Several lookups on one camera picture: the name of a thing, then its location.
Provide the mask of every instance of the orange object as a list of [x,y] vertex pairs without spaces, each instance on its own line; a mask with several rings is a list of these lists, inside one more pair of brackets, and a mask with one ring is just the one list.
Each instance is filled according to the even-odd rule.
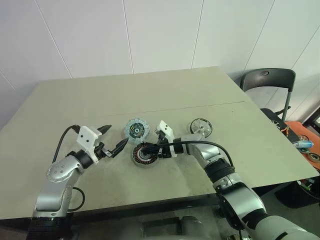
[[283,134],[285,134],[286,137],[289,135],[289,126],[286,126],[284,129],[280,130]]
[[[287,124],[292,131],[294,131],[295,134],[299,135],[305,135],[309,138],[311,142],[313,142],[313,147],[309,148],[309,151],[311,153],[315,153],[320,155],[320,137],[318,137],[316,134],[314,134],[309,129],[306,129],[301,122],[299,121],[286,121],[285,124]],[[316,169],[320,170],[320,162],[314,162],[309,160],[308,155],[305,153],[302,153],[302,155],[309,161],[309,163],[314,166]]]

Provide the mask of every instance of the small wheel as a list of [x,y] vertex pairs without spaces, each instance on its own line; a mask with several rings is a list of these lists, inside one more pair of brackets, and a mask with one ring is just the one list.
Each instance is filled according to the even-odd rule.
[[309,138],[306,135],[299,135],[298,137],[300,141],[309,141]]
[[278,121],[272,120],[271,122],[276,126],[277,129],[280,130],[280,123]]
[[196,118],[190,124],[190,133],[200,133],[203,134],[206,138],[210,136],[212,130],[213,128],[211,123],[204,118]]
[[314,163],[320,163],[320,156],[314,152],[308,154],[308,159]]

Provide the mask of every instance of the blue object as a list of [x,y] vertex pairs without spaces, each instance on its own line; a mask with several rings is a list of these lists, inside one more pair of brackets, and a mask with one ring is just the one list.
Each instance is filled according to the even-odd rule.
[[314,145],[314,143],[312,141],[297,141],[295,143],[293,143],[293,145],[297,148],[297,149],[309,149],[312,148],[312,146]]

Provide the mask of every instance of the chair backrest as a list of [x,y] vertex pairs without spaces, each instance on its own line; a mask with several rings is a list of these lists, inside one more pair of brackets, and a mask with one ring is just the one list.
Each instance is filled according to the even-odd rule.
[[286,88],[292,92],[296,73],[285,68],[261,68],[247,72],[240,81],[240,88],[245,92],[257,87]]

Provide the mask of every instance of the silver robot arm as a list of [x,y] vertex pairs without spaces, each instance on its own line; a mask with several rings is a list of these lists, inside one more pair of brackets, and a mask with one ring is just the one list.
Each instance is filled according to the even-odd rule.
[[194,156],[212,181],[220,207],[231,227],[246,230],[254,240],[320,240],[283,217],[267,214],[260,197],[235,172],[231,159],[228,162],[221,154],[220,151],[224,151],[222,146],[212,142],[204,144],[205,137],[200,133],[173,140],[171,136],[168,140],[167,135],[173,135],[173,132],[166,123],[161,123],[157,128],[158,143],[150,144],[142,151],[157,154],[159,158],[170,158],[176,154]]
[[[182,137],[181,141],[189,141],[190,138],[190,135]],[[320,239],[281,216],[268,215],[260,197],[226,162],[218,147],[189,143],[185,149],[187,154],[196,158],[211,179],[220,207],[234,229],[245,229],[254,240]]]
[[99,160],[104,157],[114,158],[128,142],[126,138],[120,141],[114,150],[105,149],[104,143],[101,142],[101,136],[110,128],[111,125],[105,125],[98,129],[87,126],[72,126],[72,129],[78,133],[76,142],[80,150],[70,152],[60,161],[55,161],[58,154],[56,152],[34,206],[27,240],[68,240],[72,238],[70,215],[67,213],[79,209],[84,202],[83,199],[79,207],[69,209],[75,183],[85,169],[92,164],[98,164]]

